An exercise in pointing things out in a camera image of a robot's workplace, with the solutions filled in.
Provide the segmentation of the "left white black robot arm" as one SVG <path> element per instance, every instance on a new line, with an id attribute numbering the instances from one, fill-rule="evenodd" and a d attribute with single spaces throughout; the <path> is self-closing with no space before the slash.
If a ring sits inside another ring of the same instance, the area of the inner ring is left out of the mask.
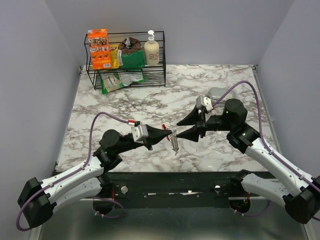
<path id="1" fill-rule="evenodd" d="M 59 207 L 82 198 L 107 197 L 111 185 L 106 181 L 106 173 L 122 161 L 121 153 L 140 147 L 151 151 L 153 145 L 171 134 L 171 130 L 147 124 L 133 126 L 126 135 L 107 130 L 99 141 L 99 148 L 84 162 L 50 178 L 29 179 L 17 200 L 18 216 L 24 216 L 28 228 L 33 229 L 48 221 Z"/>

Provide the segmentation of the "red carabiner keyring with chain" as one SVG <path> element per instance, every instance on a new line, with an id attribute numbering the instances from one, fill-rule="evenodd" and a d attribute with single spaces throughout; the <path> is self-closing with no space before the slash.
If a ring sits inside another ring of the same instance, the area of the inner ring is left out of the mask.
<path id="1" fill-rule="evenodd" d="M 175 152 L 175 156 L 179 152 L 179 144 L 178 144 L 178 138 L 177 138 L 177 131 L 171 130 L 171 134 L 166 136 L 166 139 L 171 143 L 172 150 Z"/>

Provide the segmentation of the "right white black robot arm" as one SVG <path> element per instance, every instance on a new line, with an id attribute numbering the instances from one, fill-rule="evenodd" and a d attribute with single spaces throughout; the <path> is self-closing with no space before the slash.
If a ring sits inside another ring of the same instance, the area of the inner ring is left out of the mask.
<path id="1" fill-rule="evenodd" d="M 298 223 L 307 224 L 320 210 L 320 179 L 299 169 L 279 154 L 265 140 L 260 132 L 246 123 L 247 109 L 235 98 L 224 104 L 221 115 L 206 118 L 212 102 L 200 96 L 196 105 L 178 126 L 190 126 L 177 135 L 178 138 L 198 142 L 207 131 L 227 131 L 228 142 L 241 153 L 246 154 L 278 181 L 263 180 L 246 170 L 230 183 L 230 191 L 241 196 L 245 192 L 264 197 L 280 206 Z"/>

